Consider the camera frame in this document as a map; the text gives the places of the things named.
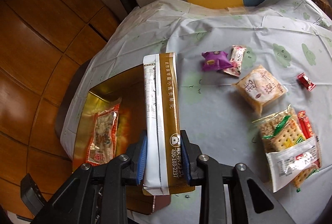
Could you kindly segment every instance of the blue gripper pad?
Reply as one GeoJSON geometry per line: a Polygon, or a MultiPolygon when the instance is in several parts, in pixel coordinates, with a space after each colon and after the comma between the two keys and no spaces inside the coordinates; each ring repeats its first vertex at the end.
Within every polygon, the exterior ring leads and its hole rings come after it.
{"type": "Polygon", "coordinates": [[[136,184],[139,185],[143,179],[145,164],[146,164],[146,152],[147,152],[147,137],[144,137],[141,153],[137,162],[137,177],[136,184]]]}
{"type": "Polygon", "coordinates": [[[182,170],[183,170],[183,174],[186,177],[187,183],[190,184],[191,181],[191,176],[190,176],[190,164],[189,164],[189,158],[187,155],[187,151],[186,148],[183,144],[183,140],[181,137],[181,152],[182,152],[182,170]]]}

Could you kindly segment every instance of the cracker package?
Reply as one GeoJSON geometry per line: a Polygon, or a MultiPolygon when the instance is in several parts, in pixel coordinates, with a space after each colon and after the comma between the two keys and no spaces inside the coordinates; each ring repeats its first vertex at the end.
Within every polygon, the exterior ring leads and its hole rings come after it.
{"type": "Polygon", "coordinates": [[[188,186],[182,171],[175,54],[145,56],[143,64],[147,123],[143,193],[193,191],[195,187],[188,186]]]}
{"type": "Polygon", "coordinates": [[[273,192],[289,182],[300,185],[320,167],[320,151],[315,135],[306,136],[294,109],[289,105],[254,122],[260,131],[270,166],[273,192]]]}
{"type": "Polygon", "coordinates": [[[110,103],[110,108],[94,115],[94,129],[86,161],[92,165],[108,163],[117,148],[117,121],[121,98],[110,103]]]}
{"type": "Polygon", "coordinates": [[[259,116],[262,114],[263,106],[287,92],[287,89],[262,65],[233,85],[259,116]]]}

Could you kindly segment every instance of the wooden floor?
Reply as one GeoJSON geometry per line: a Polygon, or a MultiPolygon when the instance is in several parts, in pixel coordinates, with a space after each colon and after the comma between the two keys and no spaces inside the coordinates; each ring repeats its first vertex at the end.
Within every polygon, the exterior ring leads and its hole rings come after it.
{"type": "Polygon", "coordinates": [[[0,204],[33,218],[21,202],[30,173],[48,200],[72,163],[54,132],[78,67],[118,26],[101,0],[0,0],[0,204]]]}

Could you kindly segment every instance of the purple candy wrapper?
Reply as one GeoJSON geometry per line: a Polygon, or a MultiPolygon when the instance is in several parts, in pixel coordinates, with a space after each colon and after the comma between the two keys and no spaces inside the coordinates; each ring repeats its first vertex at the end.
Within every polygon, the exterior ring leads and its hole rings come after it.
{"type": "Polygon", "coordinates": [[[202,53],[205,58],[203,71],[219,71],[227,68],[232,68],[233,65],[227,59],[227,53],[224,51],[212,51],[202,53]]]}

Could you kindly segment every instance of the metal bolt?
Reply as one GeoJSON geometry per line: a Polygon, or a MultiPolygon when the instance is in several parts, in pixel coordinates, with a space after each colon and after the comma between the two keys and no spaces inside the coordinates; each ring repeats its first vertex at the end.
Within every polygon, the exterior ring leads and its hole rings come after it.
{"type": "Polygon", "coordinates": [[[88,169],[90,169],[90,167],[91,167],[91,165],[89,163],[83,163],[81,165],[82,170],[88,170],[88,169]]]}
{"type": "Polygon", "coordinates": [[[240,171],[245,171],[247,169],[247,165],[245,165],[244,163],[238,163],[236,167],[240,171]]]}
{"type": "Polygon", "coordinates": [[[121,161],[125,161],[125,160],[128,160],[128,159],[129,159],[129,156],[126,155],[126,154],[122,154],[122,155],[119,156],[119,159],[120,159],[121,161]]]}
{"type": "Polygon", "coordinates": [[[209,156],[208,155],[200,155],[199,157],[198,157],[201,161],[208,161],[209,160],[209,156]]]}

